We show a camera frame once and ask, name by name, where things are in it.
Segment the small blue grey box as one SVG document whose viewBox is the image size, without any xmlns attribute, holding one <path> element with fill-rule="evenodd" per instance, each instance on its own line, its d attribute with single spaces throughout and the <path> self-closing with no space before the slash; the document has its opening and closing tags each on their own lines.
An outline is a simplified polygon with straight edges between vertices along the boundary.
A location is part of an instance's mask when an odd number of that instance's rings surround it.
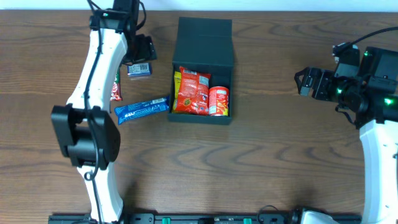
<svg viewBox="0 0 398 224">
<path fill-rule="evenodd" d="M 152 67 L 149 62 L 137 63 L 127 67 L 127 75 L 129 77 L 141 77 L 152 74 Z"/>
</svg>

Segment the yellow snack bag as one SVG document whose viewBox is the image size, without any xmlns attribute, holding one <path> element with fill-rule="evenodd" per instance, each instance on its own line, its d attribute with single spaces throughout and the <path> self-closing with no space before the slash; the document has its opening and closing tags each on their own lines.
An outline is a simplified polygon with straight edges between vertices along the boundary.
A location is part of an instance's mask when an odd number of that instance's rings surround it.
<svg viewBox="0 0 398 224">
<path fill-rule="evenodd" d="M 177 100 L 178 100 L 178 93 L 179 93 L 180 84 L 181 84 L 181 77 L 182 77 L 182 74 L 180 72 L 175 72 L 174 73 L 174 103 L 173 103 L 173 110 L 175 110 L 176 107 L 177 107 Z"/>
</svg>

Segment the red snack bag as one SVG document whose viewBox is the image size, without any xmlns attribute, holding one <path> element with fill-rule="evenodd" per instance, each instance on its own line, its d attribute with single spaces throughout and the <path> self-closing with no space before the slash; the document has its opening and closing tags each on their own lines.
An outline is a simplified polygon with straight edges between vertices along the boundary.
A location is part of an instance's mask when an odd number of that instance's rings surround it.
<svg viewBox="0 0 398 224">
<path fill-rule="evenodd" d="M 174 113 L 209 115 L 209 83 L 211 75 L 180 67 L 178 94 L 175 95 Z"/>
</svg>

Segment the red chips can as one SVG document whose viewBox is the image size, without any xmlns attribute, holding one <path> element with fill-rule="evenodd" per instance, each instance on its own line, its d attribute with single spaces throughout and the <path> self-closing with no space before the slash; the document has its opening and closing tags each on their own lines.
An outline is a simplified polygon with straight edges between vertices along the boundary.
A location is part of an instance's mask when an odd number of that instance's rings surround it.
<svg viewBox="0 0 398 224">
<path fill-rule="evenodd" d="M 229 89 L 214 86 L 209 89 L 209 115 L 229 116 Z"/>
</svg>

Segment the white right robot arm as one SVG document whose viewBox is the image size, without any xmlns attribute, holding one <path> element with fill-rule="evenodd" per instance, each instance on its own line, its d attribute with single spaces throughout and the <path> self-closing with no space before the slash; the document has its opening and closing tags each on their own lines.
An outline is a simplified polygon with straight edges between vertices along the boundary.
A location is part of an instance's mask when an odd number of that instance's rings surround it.
<svg viewBox="0 0 398 224">
<path fill-rule="evenodd" d="M 397 52 L 350 47 L 334 71 L 307 67 L 295 74 L 298 93 L 337 104 L 359 130 L 364 154 L 364 210 L 360 223 L 397 222 Z"/>
</svg>

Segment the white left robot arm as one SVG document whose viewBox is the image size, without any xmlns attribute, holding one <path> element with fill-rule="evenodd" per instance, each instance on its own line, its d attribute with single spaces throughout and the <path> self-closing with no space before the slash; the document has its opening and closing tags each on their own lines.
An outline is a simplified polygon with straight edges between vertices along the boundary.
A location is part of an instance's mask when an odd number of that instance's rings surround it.
<svg viewBox="0 0 398 224">
<path fill-rule="evenodd" d="M 51 120 L 64 157 L 82 176 L 91 203 L 87 223 L 119 223 L 124 202 L 118 192 L 114 162 L 121 136 L 110 117 L 111 90 L 121 64 L 131 62 L 151 43 L 136 32 L 135 9 L 93 11 L 90 47 L 72 95 L 64 106 L 54 106 Z"/>
</svg>

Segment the blue cookie pack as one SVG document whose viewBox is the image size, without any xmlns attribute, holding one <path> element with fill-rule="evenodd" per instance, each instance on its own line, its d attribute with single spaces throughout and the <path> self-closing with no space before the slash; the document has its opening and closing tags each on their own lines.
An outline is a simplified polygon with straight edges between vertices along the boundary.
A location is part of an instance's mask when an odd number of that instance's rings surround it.
<svg viewBox="0 0 398 224">
<path fill-rule="evenodd" d="M 150 116 L 156 113 L 169 110 L 169 96 L 161 97 L 155 100 L 143 101 L 126 106 L 116 107 L 114 112 L 118 117 L 118 124 L 126 121 Z"/>
</svg>

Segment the red wafer bar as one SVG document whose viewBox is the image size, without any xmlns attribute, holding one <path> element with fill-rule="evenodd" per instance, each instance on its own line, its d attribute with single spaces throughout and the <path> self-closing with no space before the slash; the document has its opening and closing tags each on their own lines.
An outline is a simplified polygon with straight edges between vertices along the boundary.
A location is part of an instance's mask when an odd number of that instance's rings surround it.
<svg viewBox="0 0 398 224">
<path fill-rule="evenodd" d="M 121 96 L 120 68 L 117 70 L 117 73 L 115 76 L 110 100 L 111 101 L 122 101 L 123 100 L 123 98 Z"/>
</svg>

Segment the dark green open box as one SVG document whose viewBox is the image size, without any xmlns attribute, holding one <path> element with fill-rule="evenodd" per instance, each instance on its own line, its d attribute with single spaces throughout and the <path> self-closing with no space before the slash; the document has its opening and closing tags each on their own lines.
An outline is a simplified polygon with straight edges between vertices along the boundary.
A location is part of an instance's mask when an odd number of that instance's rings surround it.
<svg viewBox="0 0 398 224">
<path fill-rule="evenodd" d="M 229 125 L 234 106 L 234 47 L 232 20 L 180 17 L 172 60 L 172 71 L 185 67 L 211 74 L 210 86 L 229 90 L 227 116 L 201 116 L 168 112 L 168 120 L 180 123 Z"/>
</svg>

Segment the black mounting rail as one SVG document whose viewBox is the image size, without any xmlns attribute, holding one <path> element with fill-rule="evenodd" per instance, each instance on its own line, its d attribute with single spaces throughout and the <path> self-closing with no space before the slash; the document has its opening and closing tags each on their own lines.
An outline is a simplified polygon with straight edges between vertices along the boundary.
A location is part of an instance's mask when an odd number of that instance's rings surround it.
<svg viewBox="0 0 398 224">
<path fill-rule="evenodd" d="M 338 223 L 361 223 L 359 215 L 332 215 Z M 51 215 L 49 224 L 97 223 L 87 215 Z M 152 213 L 133 213 L 121 217 L 118 222 L 124 224 L 244 224 L 244 223 L 288 223 L 287 213 L 268 213 L 256 215 L 154 215 Z"/>
</svg>

